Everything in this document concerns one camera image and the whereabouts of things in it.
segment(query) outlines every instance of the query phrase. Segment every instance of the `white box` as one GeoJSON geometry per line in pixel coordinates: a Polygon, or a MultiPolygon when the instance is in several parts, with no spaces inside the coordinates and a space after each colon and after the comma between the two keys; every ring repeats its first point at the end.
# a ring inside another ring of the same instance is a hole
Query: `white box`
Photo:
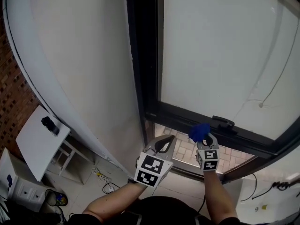
{"type": "Polygon", "coordinates": [[[197,160],[202,171],[214,171],[219,164],[219,149],[197,150],[197,160]]]}
{"type": "Polygon", "coordinates": [[[156,156],[141,153],[135,171],[135,181],[156,188],[165,178],[173,163],[156,156]]]}

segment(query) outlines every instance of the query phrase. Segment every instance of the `red brick wall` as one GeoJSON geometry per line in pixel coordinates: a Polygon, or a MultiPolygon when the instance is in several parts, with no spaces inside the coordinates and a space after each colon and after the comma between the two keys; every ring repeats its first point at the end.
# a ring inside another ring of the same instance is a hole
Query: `red brick wall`
{"type": "Polygon", "coordinates": [[[3,14],[0,18],[0,156],[6,147],[22,158],[15,141],[27,119],[40,104],[11,51],[3,14]]]}

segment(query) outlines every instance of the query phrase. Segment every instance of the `blue object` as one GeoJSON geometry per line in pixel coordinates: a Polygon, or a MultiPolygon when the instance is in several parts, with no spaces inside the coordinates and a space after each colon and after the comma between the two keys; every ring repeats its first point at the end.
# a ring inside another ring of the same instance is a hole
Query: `blue object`
{"type": "Polygon", "coordinates": [[[11,187],[13,185],[13,179],[12,177],[10,176],[10,174],[7,176],[6,178],[8,180],[8,186],[11,187]]]}
{"type": "Polygon", "coordinates": [[[210,124],[201,123],[193,126],[188,136],[189,138],[193,139],[195,143],[197,143],[201,142],[208,133],[210,133],[210,124]]]}

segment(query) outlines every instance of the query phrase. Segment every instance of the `cable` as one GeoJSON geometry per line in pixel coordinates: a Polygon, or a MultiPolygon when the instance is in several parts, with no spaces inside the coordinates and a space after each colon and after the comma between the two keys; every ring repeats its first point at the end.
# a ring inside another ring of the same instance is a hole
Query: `cable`
{"type": "Polygon", "coordinates": [[[283,72],[284,72],[284,70],[285,70],[285,67],[286,67],[286,65],[287,65],[287,63],[288,63],[288,61],[289,61],[289,59],[290,59],[290,56],[291,56],[291,53],[292,53],[292,50],[293,50],[293,47],[294,47],[294,44],[295,44],[295,40],[296,40],[296,35],[297,35],[297,32],[298,32],[298,28],[299,28],[299,19],[298,19],[298,23],[297,23],[297,29],[296,29],[296,32],[295,32],[294,40],[293,40],[293,42],[292,42],[292,47],[291,47],[290,53],[289,53],[289,55],[288,55],[288,57],[287,57],[287,60],[286,60],[286,62],[285,62],[285,65],[284,65],[284,67],[283,67],[283,69],[282,69],[282,71],[281,71],[281,74],[279,75],[279,77],[278,77],[277,81],[275,82],[275,84],[274,84],[272,90],[270,91],[270,93],[269,93],[269,94],[267,95],[267,97],[262,101],[262,103],[259,104],[259,107],[263,107],[263,103],[264,103],[264,102],[267,100],[267,98],[271,95],[272,91],[273,91],[274,88],[276,87],[276,84],[278,83],[279,79],[281,78],[281,75],[283,74],[283,72]]]}
{"type": "Polygon", "coordinates": [[[272,188],[273,188],[273,185],[269,188],[268,191],[264,192],[263,194],[260,194],[260,195],[258,195],[258,196],[253,197],[252,200],[255,199],[255,198],[257,198],[257,197],[260,197],[260,196],[262,196],[262,195],[265,195],[265,194],[266,194],[267,192],[269,192],[272,188]]]}
{"type": "Polygon", "coordinates": [[[253,173],[252,175],[255,177],[255,188],[254,188],[254,191],[253,191],[253,193],[251,194],[251,196],[250,196],[249,198],[246,198],[246,199],[244,199],[244,200],[241,200],[241,202],[250,199],[250,198],[253,196],[253,194],[255,193],[256,189],[257,189],[257,177],[255,176],[254,173],[253,173]]]}
{"type": "Polygon", "coordinates": [[[203,203],[202,203],[200,209],[198,210],[198,213],[201,211],[201,209],[203,208],[204,204],[205,204],[205,194],[204,194],[204,198],[203,198],[203,203]]]}
{"type": "Polygon", "coordinates": [[[278,190],[279,191],[285,191],[285,190],[287,190],[287,187],[285,187],[284,189],[281,189],[281,188],[278,187],[278,190]]]}
{"type": "Polygon", "coordinates": [[[104,188],[105,188],[107,185],[110,186],[110,184],[113,184],[114,186],[120,188],[118,185],[115,185],[113,182],[108,182],[108,183],[106,183],[106,184],[103,186],[103,188],[102,188],[102,192],[103,192],[103,193],[105,193],[105,194],[112,193],[112,192],[107,193],[107,192],[104,191],[104,188]]]}
{"type": "Polygon", "coordinates": [[[106,177],[105,175],[103,175],[98,168],[94,167],[92,169],[93,174],[97,175],[99,177],[99,180],[105,183],[109,183],[111,181],[110,178],[106,177]]]}

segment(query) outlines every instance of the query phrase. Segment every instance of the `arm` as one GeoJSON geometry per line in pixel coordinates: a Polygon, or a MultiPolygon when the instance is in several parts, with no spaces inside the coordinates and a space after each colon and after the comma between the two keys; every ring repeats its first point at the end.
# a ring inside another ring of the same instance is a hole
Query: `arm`
{"type": "Polygon", "coordinates": [[[237,218],[231,197],[221,184],[215,171],[204,173],[205,197],[211,220],[219,224],[225,218],[237,218]]]}
{"type": "Polygon", "coordinates": [[[124,211],[146,188],[147,186],[140,183],[128,183],[115,192],[92,201],[83,214],[93,215],[103,223],[124,211]]]}

